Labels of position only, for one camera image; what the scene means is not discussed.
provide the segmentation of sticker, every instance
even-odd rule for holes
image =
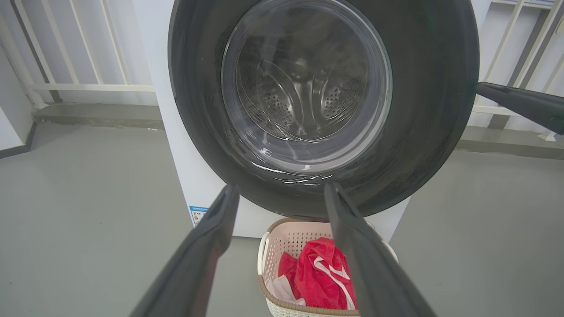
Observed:
[[[206,214],[208,209],[206,207],[194,207],[190,206],[190,214],[192,215],[192,224],[194,228],[200,223],[202,217]]]

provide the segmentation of concrete floor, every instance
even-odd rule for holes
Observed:
[[[191,228],[164,131],[40,124],[0,160],[0,316],[128,316]],[[233,240],[208,316],[268,315],[257,249]]]
[[[390,245],[438,316],[562,316],[564,161],[454,152]]]
[[[391,245],[438,316],[560,315],[563,176],[455,152],[414,194]],[[163,131],[40,124],[0,160],[0,316],[127,316],[190,229]],[[270,316],[257,249],[232,240],[207,316]]]

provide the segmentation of plastic laundry basket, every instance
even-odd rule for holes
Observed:
[[[266,284],[278,277],[278,265],[284,251],[294,258],[298,258],[308,241],[320,237],[333,238],[331,224],[302,222],[294,219],[282,219],[275,222],[262,236],[257,258],[258,284],[266,297],[268,309],[274,317],[360,315],[358,310],[323,309],[284,302],[275,298],[266,289]],[[397,261],[398,258],[394,250],[387,243],[385,244]]]

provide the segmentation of red cloth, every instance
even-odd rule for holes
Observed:
[[[286,275],[296,298],[306,305],[327,309],[356,309],[353,281],[345,255],[332,239],[309,241],[296,260],[284,252],[280,259],[278,276]],[[342,283],[349,294],[336,282]]]
[[[302,298],[302,295],[298,291],[298,288],[296,287],[296,282],[294,281],[294,279],[296,278],[297,267],[298,267],[298,259],[291,256],[288,252],[284,252],[282,254],[282,257],[280,258],[280,265],[278,266],[278,277],[281,277],[282,275],[286,275],[288,282],[290,282],[292,293],[294,293],[294,297],[298,300]]]

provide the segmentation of washing machine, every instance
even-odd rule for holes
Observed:
[[[187,215],[237,184],[236,236],[284,217],[326,220],[323,187],[335,181],[389,241],[470,115],[475,92],[460,83],[477,82],[467,56],[478,40],[459,35],[475,21],[445,30],[449,14],[424,2],[133,2]],[[489,1],[476,2],[480,23]],[[467,63],[445,63],[456,57]]]

